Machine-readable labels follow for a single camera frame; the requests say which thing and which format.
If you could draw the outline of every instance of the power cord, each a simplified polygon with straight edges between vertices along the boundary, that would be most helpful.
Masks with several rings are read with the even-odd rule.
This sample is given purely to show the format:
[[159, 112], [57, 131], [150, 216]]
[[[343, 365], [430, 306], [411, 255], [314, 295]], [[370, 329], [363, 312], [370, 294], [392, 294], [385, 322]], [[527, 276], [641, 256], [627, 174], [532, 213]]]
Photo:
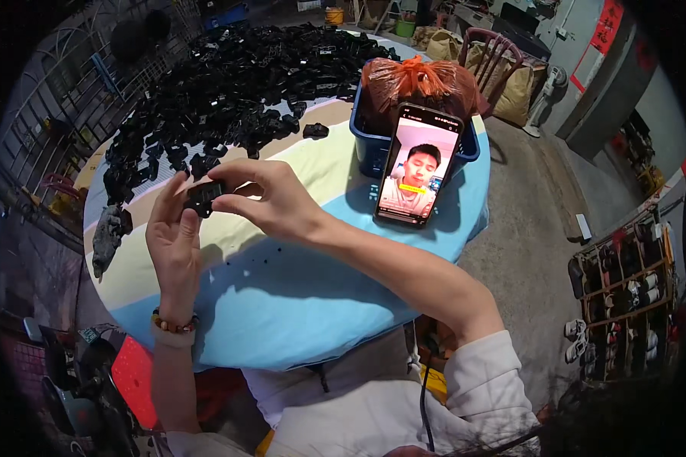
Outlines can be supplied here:
[[424, 381], [422, 383], [422, 392], [419, 396], [419, 412], [422, 415], [422, 424], [424, 424], [424, 428], [427, 430], [427, 449], [430, 452], [434, 452], [434, 440], [432, 439], [432, 430], [430, 426], [430, 419], [427, 417], [427, 409], [424, 406], [424, 394], [427, 390], [427, 378], [430, 377], [430, 364], [432, 361], [432, 354], [434, 352], [430, 351], [430, 356], [427, 358], [427, 368], [424, 370]]

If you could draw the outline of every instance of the shoe rack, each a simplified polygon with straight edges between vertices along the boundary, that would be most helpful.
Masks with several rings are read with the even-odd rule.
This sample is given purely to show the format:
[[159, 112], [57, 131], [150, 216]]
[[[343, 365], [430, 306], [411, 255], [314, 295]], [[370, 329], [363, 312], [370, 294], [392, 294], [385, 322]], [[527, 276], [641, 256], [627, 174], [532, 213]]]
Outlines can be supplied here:
[[582, 379], [617, 382], [660, 376], [675, 305], [672, 248], [653, 214], [577, 253], [569, 265], [587, 323]]

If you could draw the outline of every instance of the yellow bucket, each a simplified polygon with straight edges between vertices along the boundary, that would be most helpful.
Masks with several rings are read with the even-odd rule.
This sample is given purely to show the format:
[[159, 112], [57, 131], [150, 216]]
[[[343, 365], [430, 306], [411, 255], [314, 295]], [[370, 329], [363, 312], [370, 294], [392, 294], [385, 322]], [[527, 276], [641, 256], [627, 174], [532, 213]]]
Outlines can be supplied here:
[[325, 8], [325, 24], [329, 26], [339, 26], [343, 23], [343, 8], [329, 6]]

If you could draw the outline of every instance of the white sleeve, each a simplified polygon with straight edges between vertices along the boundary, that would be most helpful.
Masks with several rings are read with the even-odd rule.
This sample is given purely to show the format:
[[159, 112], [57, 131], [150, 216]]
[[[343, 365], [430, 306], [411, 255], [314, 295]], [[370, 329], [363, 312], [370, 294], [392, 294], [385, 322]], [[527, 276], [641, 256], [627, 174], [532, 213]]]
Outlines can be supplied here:
[[173, 457], [251, 457], [236, 443], [217, 433], [165, 433]]
[[529, 432], [539, 422], [519, 370], [521, 362], [506, 330], [460, 347], [445, 365], [447, 408], [490, 435], [491, 443]]

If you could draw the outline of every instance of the sack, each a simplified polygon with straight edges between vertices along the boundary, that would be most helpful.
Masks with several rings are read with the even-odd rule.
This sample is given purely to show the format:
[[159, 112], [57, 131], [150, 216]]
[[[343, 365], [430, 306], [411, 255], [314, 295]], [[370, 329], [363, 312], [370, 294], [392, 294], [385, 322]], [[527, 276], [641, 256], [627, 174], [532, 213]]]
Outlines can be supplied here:
[[430, 39], [434, 32], [440, 30], [440, 27], [434, 26], [419, 26], [414, 29], [414, 35], [410, 41], [410, 46], [418, 50], [427, 50], [427, 46], [430, 44]]
[[427, 55], [432, 60], [456, 61], [462, 50], [462, 37], [449, 30], [440, 29], [432, 35], [427, 45]]
[[[483, 44], [475, 43], [467, 53], [465, 68], [469, 69], [471, 72], [475, 72], [478, 63], [484, 58], [483, 51]], [[482, 90], [482, 93], [486, 98], [490, 96], [495, 84], [500, 81], [501, 76], [503, 76], [503, 74], [514, 64], [515, 60], [509, 59], [506, 54], [504, 54], [495, 64], [493, 75]], [[482, 65], [478, 70], [478, 74], [475, 76], [476, 81], [484, 70], [485, 65]], [[508, 81], [505, 82], [503, 93], [495, 103], [495, 107], [493, 108], [494, 116], [515, 123], [518, 126], [526, 125], [529, 105], [531, 103], [531, 94], [533, 93], [535, 82], [538, 80], [538, 78], [535, 77], [535, 73], [534, 69], [528, 66], [523, 66], [513, 72], [511, 77], [508, 78]]]
[[396, 107], [403, 102], [455, 115], [465, 123], [478, 112], [473, 74], [450, 61], [422, 62], [417, 55], [401, 64], [373, 59], [361, 72], [361, 114], [366, 133], [391, 136]]

